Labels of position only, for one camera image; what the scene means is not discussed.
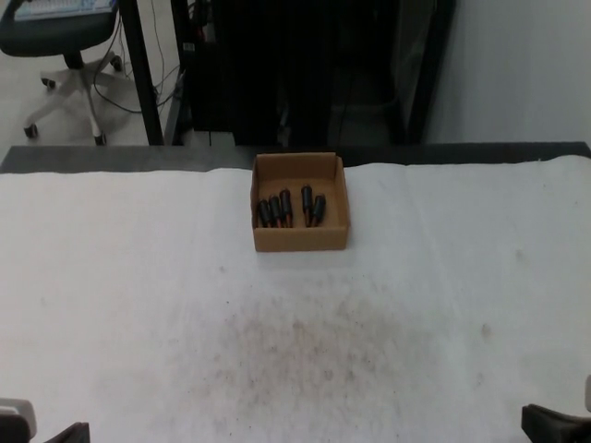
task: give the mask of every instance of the office chair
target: office chair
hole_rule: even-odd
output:
[[[0,20],[0,49],[15,57],[46,57],[62,55],[67,69],[42,72],[42,84],[51,90],[47,103],[29,115],[24,129],[27,138],[38,136],[35,123],[57,109],[74,91],[82,94],[92,134],[97,145],[106,144],[96,118],[90,95],[92,83],[107,86],[116,77],[103,73],[111,65],[115,71],[123,69],[121,58],[110,52],[101,60],[85,64],[81,51],[106,42],[115,29],[116,9],[111,13],[50,18],[32,21],[15,21],[14,14],[23,0],[9,0]]]

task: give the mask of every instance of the cardboard box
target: cardboard box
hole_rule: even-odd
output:
[[[324,220],[307,228],[302,210],[304,185],[312,186],[313,197],[326,196]],[[291,192],[293,228],[263,228],[257,211],[261,199]],[[252,169],[250,190],[252,232],[259,252],[321,251],[345,249],[349,235],[349,200],[343,161],[334,153],[263,154]]]

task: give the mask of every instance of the black cable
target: black cable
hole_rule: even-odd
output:
[[[153,22],[154,22],[154,33],[156,34],[156,44],[158,45],[158,51],[160,51],[160,60],[163,62],[163,69],[162,69],[162,76],[161,78],[164,79],[164,71],[166,70],[166,64],[164,63],[164,54],[163,54],[163,48],[160,45],[160,36],[158,35],[158,26],[156,24],[156,9],[154,8],[154,0],[150,1],[151,3],[151,13],[152,13],[152,17],[153,17]],[[164,81],[162,82],[162,85],[160,87],[160,92],[158,93],[159,96],[163,95],[163,89],[164,89]]]
[[[103,59],[99,63],[99,66],[97,67],[97,70],[94,72],[94,78],[92,79],[92,86],[94,87],[94,90],[99,95],[99,97],[101,97],[106,102],[112,104],[114,107],[119,108],[120,110],[125,111],[125,112],[130,113],[130,114],[142,114],[141,110],[134,110],[134,109],[126,108],[125,106],[122,106],[119,103],[116,103],[116,102],[112,101],[108,97],[105,97],[99,91],[99,89],[96,87],[96,78],[99,76],[99,72],[101,72],[99,68],[101,67],[101,65],[106,60],[107,56],[111,52],[111,49],[113,49],[113,45],[115,44],[115,39],[117,38],[117,35],[119,35],[119,36],[121,35],[120,34],[121,23],[122,23],[122,20],[121,20],[121,17],[119,17],[119,21],[117,22],[117,28],[115,29],[115,34],[113,35],[113,39],[111,39],[111,43],[109,44],[109,47],[107,48],[107,51],[104,54]],[[163,90],[164,81],[167,78],[169,78],[173,74],[173,72],[175,72],[179,67],[180,67],[180,65],[179,66],[175,66],[173,69],[171,69],[171,71],[166,76],[163,74],[162,81],[160,83],[158,83],[158,85],[156,85],[156,87],[161,86],[161,91],[162,91]],[[177,85],[175,84],[175,87],[173,88],[173,91],[168,95],[168,97],[163,102],[157,103],[157,106],[158,107],[161,107],[161,106],[164,106],[165,104],[167,104],[174,97],[175,92],[176,92],[176,89],[177,89]]]
[[[347,92],[347,98],[344,103],[343,113],[341,114],[341,124],[339,125],[339,137],[337,139],[337,145],[341,146],[341,135],[343,134],[343,123],[344,117],[347,115],[347,108],[349,107],[349,102],[351,101],[351,94],[353,92],[353,83],[355,82],[355,71],[351,72],[351,80],[349,81],[349,91]]]

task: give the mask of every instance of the floor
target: floor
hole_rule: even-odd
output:
[[[0,10],[4,10],[8,0],[0,0]],[[155,84],[178,65],[178,55],[175,45],[175,33],[169,0],[153,0],[139,2],[144,37],[151,64],[152,80]],[[163,61],[157,44],[157,35],[163,50]],[[102,58],[111,42],[85,51],[83,57],[87,61]],[[122,54],[122,47],[115,39],[114,49]],[[64,61],[60,57],[47,58],[14,58],[0,53],[0,159],[4,158],[11,146],[23,144],[39,145],[89,145],[93,144],[90,124],[84,117],[84,105],[79,96],[74,95],[57,112],[42,119],[37,127],[39,137],[27,140],[23,134],[23,122],[26,116],[34,111],[46,94],[50,93],[42,86],[39,73],[42,70],[63,69]],[[346,72],[337,73],[335,80],[335,101],[344,102],[352,77]],[[388,130],[383,121],[382,109],[379,106],[359,106],[358,103],[379,103],[380,98],[368,82],[363,78],[354,79],[354,89],[351,97],[352,106],[348,108],[343,123],[342,135],[339,141],[339,129],[344,107],[335,105],[330,131],[330,145],[339,143],[357,145],[383,145],[389,143]],[[173,90],[175,75],[169,76],[163,83],[163,97],[167,97]],[[130,109],[139,109],[138,96],[134,88],[128,85],[114,84],[103,90],[103,94],[111,100]],[[99,122],[107,134],[110,145],[145,145],[147,138],[141,115],[130,114],[103,101],[95,92],[95,106]],[[168,106],[161,112],[161,121],[165,125]],[[187,133],[185,143],[191,146],[210,144],[209,133]],[[211,144],[232,144],[231,134],[212,133]]]

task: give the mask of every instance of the table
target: table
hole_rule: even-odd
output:
[[[349,167],[349,248],[279,255],[254,251],[248,170],[187,171],[213,151],[12,149],[0,391],[39,441],[526,442],[529,402],[584,414],[591,162],[513,147],[553,160]],[[6,174],[89,158],[151,172]]]

